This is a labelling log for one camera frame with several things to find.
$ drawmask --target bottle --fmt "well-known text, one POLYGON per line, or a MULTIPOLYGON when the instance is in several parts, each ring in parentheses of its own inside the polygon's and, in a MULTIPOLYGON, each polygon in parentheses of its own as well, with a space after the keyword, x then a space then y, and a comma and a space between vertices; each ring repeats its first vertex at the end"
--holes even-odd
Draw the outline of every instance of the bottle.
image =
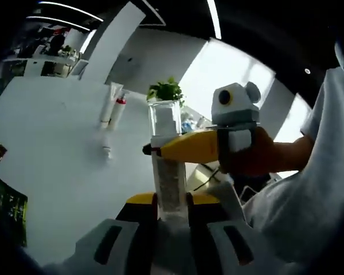
MULTIPOLYGON (((160 148, 181 135, 181 115, 177 101, 160 101, 149 104, 151 127, 150 145, 160 148)), ((174 224, 188 223, 186 201, 185 163, 166 160, 151 153, 154 184, 158 197, 161 220, 174 224)))
POLYGON ((120 122, 121 115, 126 106, 126 93, 123 91, 122 95, 116 99, 116 103, 111 113, 110 121, 108 122, 108 129, 115 130, 120 122))
POLYGON ((100 114, 100 126, 102 129, 108 127, 115 106, 115 100, 122 93, 122 84, 112 82, 110 89, 104 99, 104 105, 100 114))

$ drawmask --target ceiling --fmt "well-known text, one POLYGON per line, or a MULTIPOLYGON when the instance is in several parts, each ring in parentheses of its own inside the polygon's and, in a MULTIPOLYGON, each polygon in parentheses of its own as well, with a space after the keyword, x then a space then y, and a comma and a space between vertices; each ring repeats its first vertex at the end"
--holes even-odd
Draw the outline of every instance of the ceiling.
MULTIPOLYGON (((56 2, 105 18, 110 10, 124 5, 127 0, 56 2)), ((131 2, 147 15, 141 24, 143 28, 183 33, 206 40, 215 37, 206 0, 131 2)), ((222 41, 268 65, 291 92, 300 93, 313 105, 326 69, 338 65, 334 55, 334 37, 329 29, 329 11, 319 7, 304 9, 297 2, 288 1, 262 6, 251 1, 215 0, 215 3, 222 41)), ((32 15, 58 18, 89 29, 96 29, 101 24, 98 19, 54 5, 37 5, 37 11, 32 15)))

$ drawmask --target white tube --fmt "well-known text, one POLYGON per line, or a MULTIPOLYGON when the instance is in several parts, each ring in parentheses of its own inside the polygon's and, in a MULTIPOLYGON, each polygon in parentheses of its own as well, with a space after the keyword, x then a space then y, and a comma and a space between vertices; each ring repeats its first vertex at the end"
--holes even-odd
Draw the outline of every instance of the white tube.
POLYGON ((123 95, 121 95, 120 97, 118 97, 116 99, 116 103, 114 105, 114 109, 112 110, 112 113, 111 113, 110 122, 108 124, 108 129, 112 130, 112 131, 115 130, 117 128, 117 126, 119 125, 122 113, 123 113, 123 111, 125 110, 125 107, 126 107, 126 99, 125 99, 125 97, 126 97, 126 94, 128 92, 123 91, 122 93, 123 93, 123 95))
POLYGON ((108 160, 112 159, 110 135, 107 130, 101 130, 101 144, 106 158, 108 160))
POLYGON ((111 82, 110 90, 104 99, 104 105, 100 115, 101 128, 107 128, 111 119, 112 109, 114 108, 117 97, 122 91, 122 87, 122 84, 111 82))

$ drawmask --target potted plant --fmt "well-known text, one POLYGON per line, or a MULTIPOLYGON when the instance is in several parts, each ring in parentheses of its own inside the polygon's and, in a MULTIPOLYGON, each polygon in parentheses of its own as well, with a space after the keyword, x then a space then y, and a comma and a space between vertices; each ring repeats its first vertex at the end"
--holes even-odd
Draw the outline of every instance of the potted plant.
POLYGON ((72 51, 72 48, 69 45, 63 46, 61 48, 62 52, 64 52, 66 55, 69 55, 70 52, 72 51))
POLYGON ((173 77, 167 80, 167 83, 163 81, 157 82, 155 85, 150 85, 147 94, 147 101, 155 98, 156 100, 177 100, 179 106, 183 107, 184 100, 181 88, 173 77))

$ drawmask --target white table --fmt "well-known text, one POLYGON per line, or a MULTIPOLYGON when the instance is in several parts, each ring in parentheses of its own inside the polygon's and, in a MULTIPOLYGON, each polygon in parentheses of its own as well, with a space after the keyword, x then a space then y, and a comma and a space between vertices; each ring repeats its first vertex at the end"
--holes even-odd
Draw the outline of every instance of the white table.
POLYGON ((154 191, 145 95, 128 95, 107 162, 98 134, 109 87, 59 77, 15 77, 0 98, 0 178, 28 196, 28 253, 40 264, 73 254, 75 243, 126 200, 154 191))
POLYGON ((24 70, 24 76, 41 76, 42 69, 45 65, 45 62, 55 62, 59 64, 67 64, 74 66, 76 63, 75 58, 71 57, 60 57, 60 56, 47 56, 45 54, 34 55, 31 58, 20 58, 17 56, 9 56, 4 59, 2 62, 10 61, 27 61, 24 70))

